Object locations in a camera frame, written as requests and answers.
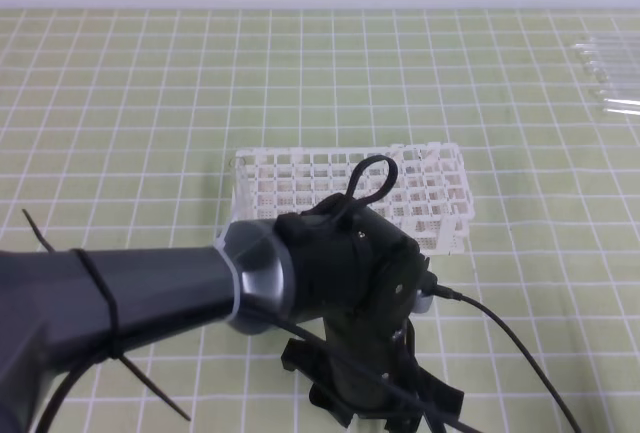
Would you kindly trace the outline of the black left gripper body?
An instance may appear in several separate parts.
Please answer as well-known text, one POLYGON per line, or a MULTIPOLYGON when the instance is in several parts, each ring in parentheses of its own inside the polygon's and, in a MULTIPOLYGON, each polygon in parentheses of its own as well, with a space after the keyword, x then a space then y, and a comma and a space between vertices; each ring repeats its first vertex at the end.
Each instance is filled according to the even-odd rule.
POLYGON ((409 319, 437 279, 417 242, 372 209, 335 194, 301 214, 278 217, 277 235, 295 274, 293 322, 323 321, 322 350, 288 342, 282 363, 311 383, 310 402, 343 427, 382 420, 389 432, 425 421, 442 432, 458 418, 462 391, 420 367, 409 319))

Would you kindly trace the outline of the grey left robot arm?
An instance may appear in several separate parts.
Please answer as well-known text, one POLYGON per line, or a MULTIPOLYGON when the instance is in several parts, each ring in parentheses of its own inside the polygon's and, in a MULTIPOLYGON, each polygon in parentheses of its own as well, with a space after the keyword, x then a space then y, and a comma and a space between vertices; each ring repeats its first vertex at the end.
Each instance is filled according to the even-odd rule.
POLYGON ((422 369, 409 316, 436 279, 418 244, 361 200, 335 194, 300 214, 238 221, 221 246, 1 256, 1 428, 49 425, 58 374, 201 325, 253 335, 313 319, 323 340, 291 339, 283 367, 311 381, 310 401, 340 424, 420 421, 440 432, 464 395, 422 369))

